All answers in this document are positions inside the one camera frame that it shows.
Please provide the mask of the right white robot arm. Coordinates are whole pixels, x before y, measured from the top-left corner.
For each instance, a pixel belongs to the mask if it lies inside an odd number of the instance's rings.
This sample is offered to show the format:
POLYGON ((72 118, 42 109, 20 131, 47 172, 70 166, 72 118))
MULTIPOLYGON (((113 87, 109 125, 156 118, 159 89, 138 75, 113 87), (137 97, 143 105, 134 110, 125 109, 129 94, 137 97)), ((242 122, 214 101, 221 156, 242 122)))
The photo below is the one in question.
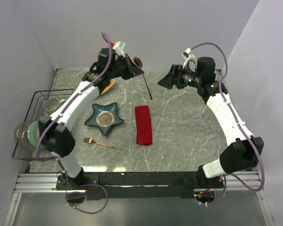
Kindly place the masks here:
POLYGON ((197 183, 206 188, 213 183, 213 178, 256 167, 259 164, 257 156, 261 155, 264 142, 247 129, 234 109, 226 87, 216 80, 214 59, 198 58, 195 70, 190 69, 189 62, 186 60, 184 65, 172 65, 158 85, 166 89, 196 88, 219 122, 227 148, 217 160, 199 167, 197 183))

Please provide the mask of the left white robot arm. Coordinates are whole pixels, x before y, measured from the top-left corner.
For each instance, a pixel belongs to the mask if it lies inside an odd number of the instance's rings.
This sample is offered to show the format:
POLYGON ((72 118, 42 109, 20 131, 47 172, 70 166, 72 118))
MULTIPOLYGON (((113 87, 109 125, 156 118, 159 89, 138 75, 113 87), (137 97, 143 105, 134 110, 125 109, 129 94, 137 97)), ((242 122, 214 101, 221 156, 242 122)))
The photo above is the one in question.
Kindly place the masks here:
POLYGON ((58 161, 68 185, 73 189, 79 189, 85 183, 83 168, 73 154, 75 139, 71 129, 74 123, 87 105, 110 84, 111 79, 121 77, 127 80, 142 74, 142 61, 138 57, 131 59, 113 48, 102 48, 98 60, 82 77, 71 97, 51 116, 42 116, 38 120, 40 138, 36 151, 42 145, 51 151, 51 158, 58 161))

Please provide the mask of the copper fork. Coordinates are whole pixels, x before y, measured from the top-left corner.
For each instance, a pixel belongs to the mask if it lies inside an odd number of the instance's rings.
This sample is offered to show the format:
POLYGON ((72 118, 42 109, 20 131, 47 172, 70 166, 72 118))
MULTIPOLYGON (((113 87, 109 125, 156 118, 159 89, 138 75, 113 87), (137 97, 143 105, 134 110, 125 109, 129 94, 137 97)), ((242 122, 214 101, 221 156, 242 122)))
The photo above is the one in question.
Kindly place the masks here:
POLYGON ((83 142, 88 143, 88 144, 97 144, 97 145, 101 145, 101 146, 104 146, 104 147, 120 150, 120 148, 118 148, 118 147, 103 144, 103 143, 100 143, 100 142, 96 142, 93 138, 83 138, 83 142))

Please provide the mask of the copper spoon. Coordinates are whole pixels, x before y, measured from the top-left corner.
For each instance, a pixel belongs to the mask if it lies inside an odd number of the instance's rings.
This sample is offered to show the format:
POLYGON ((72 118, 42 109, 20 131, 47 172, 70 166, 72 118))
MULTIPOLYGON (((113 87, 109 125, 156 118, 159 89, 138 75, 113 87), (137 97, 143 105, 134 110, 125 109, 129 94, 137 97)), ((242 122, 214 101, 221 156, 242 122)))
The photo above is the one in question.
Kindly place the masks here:
MULTIPOLYGON (((133 61, 134 61, 134 63, 135 63, 140 69, 142 69, 143 64, 142 64, 142 61, 141 61, 138 57, 135 56, 135 57, 133 58, 133 61)), ((153 100, 152 93, 151 93, 151 91, 150 91, 150 88, 149 88, 149 86, 148 86, 148 83, 147 83, 147 81, 146 81, 146 78, 145 78, 144 74, 143 74, 142 76, 143 76, 143 79, 144 79, 146 88, 147 88, 147 90, 148 90, 149 97, 150 97, 151 100, 153 100)))

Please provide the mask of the red cloth napkin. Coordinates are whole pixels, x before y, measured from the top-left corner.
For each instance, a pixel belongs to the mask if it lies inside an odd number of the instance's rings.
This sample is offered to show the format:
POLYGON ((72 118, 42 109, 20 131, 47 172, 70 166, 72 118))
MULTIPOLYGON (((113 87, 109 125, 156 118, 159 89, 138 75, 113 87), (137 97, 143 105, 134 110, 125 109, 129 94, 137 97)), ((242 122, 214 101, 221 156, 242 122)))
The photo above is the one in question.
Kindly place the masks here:
POLYGON ((136 143, 138 145, 152 145, 152 126, 150 109, 147 105, 135 107, 136 143))

